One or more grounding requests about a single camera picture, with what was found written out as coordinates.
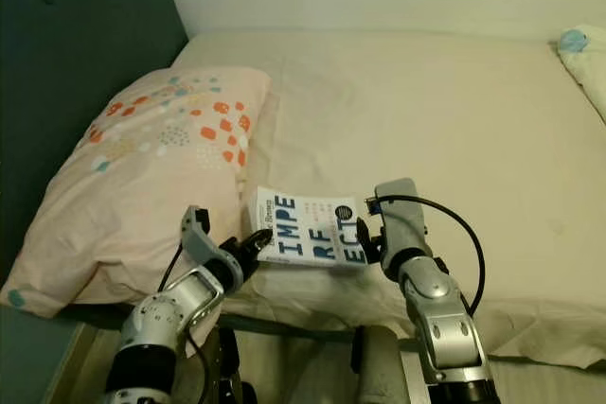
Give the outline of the grey robot left leg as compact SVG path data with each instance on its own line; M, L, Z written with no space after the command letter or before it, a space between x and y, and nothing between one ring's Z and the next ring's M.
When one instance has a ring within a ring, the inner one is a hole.
M256 391L240 375L237 335L230 327L216 327L201 347L205 373L198 404L258 404Z

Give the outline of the white book blue letters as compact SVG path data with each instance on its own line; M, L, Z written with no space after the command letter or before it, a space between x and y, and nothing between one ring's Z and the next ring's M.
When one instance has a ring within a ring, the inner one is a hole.
M252 230L270 231L257 257L269 264L360 269L367 265L356 238L360 209L352 198L287 195L260 186L248 200Z

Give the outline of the cream cartoon print blanket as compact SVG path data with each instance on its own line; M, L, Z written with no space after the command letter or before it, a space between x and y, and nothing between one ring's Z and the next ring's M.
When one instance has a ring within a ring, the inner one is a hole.
M606 27L577 25L557 40L562 65L606 123Z

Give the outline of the dark teal upholstered headboard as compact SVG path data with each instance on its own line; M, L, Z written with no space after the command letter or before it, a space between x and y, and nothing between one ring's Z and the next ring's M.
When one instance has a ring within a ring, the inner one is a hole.
M0 0L0 274L105 102L187 43L173 0Z

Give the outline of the pink dotted pillow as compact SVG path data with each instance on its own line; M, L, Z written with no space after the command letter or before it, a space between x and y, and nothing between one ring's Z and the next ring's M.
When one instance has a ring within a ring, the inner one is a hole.
M174 67L117 93L49 181L4 304L49 318L70 305L143 299L191 205L208 211L216 239L236 236L270 84L257 68Z

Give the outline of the cream sheeted mattress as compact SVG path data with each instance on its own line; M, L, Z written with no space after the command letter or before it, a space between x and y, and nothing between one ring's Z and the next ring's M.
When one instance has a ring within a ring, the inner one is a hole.
M257 187L361 201L411 178L479 243L427 211L427 243L468 299L488 355L606 360L606 123L550 44L420 33L199 35L166 68L270 79L239 233Z

